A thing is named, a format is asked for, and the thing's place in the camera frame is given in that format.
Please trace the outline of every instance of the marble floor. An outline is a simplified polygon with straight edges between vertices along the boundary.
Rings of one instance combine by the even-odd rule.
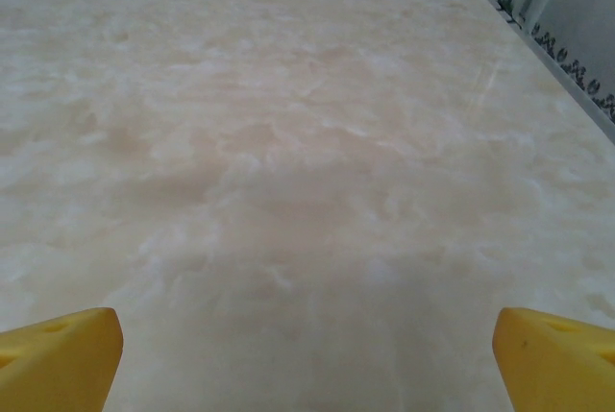
[[[507,412],[501,307],[615,326],[615,148],[486,0],[0,0],[0,330],[106,411]]]

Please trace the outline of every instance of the marble tile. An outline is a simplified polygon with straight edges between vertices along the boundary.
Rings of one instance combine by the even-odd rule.
[[[486,0],[0,0],[0,329],[116,308],[106,410],[510,411],[615,326],[615,149]]]

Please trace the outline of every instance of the yellow plastic piece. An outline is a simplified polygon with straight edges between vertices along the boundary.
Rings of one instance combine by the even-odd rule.
[[[0,410],[101,412],[122,346],[109,308],[0,333]]]
[[[615,331],[506,308],[493,351],[517,412],[615,412]]]

